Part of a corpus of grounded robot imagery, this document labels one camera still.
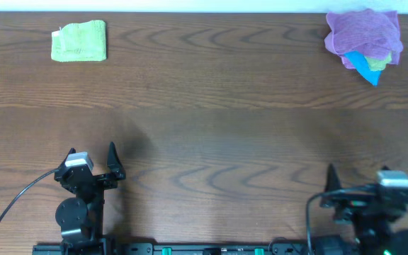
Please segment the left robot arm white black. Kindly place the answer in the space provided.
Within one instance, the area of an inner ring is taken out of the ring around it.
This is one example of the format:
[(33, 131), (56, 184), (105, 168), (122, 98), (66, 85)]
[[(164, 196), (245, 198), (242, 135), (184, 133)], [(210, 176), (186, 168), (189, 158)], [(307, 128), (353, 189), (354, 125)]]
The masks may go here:
[(118, 187), (126, 178), (115, 144), (108, 148), (106, 174), (92, 174), (94, 163), (87, 152), (70, 149), (55, 172), (54, 180), (74, 196), (56, 209), (60, 227), (62, 254), (117, 254), (115, 239), (103, 234), (104, 193)]

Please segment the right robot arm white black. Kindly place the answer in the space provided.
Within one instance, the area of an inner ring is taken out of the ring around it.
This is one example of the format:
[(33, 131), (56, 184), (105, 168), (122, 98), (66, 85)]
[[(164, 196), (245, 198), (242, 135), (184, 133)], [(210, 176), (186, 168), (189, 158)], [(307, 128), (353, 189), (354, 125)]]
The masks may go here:
[[(351, 224), (355, 242), (340, 236), (311, 237), (310, 205), (319, 198), (319, 206), (333, 208), (333, 221)], [(393, 232), (390, 225), (408, 212), (408, 175), (384, 166), (377, 182), (343, 188), (333, 164), (327, 168), (324, 191), (306, 204), (306, 254), (408, 255), (408, 229)]]

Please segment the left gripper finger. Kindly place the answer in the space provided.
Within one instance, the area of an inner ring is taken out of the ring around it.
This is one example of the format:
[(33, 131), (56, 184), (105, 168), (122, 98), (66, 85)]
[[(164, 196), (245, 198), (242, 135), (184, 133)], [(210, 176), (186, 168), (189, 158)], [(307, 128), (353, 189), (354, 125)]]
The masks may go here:
[(109, 144), (106, 164), (116, 180), (124, 180), (126, 178), (125, 168), (118, 157), (114, 142)]
[(70, 154), (75, 154), (76, 153), (76, 150), (75, 150), (75, 148), (71, 148), (70, 150), (69, 150), (69, 152), (67, 153), (67, 155), (66, 155), (66, 157), (64, 158), (64, 160), (62, 161), (62, 163), (59, 165), (59, 169), (62, 169), (62, 168), (64, 168), (65, 167), (65, 162), (66, 162), (66, 160), (67, 160), (67, 157), (70, 155)]

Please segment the green microfiber cloth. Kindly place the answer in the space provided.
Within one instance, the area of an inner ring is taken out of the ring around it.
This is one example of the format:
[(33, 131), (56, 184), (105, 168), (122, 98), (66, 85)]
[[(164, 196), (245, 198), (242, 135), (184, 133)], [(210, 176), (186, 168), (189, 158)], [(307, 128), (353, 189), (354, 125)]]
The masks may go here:
[(52, 32), (51, 59), (56, 62), (100, 62), (107, 59), (106, 22), (70, 23)]

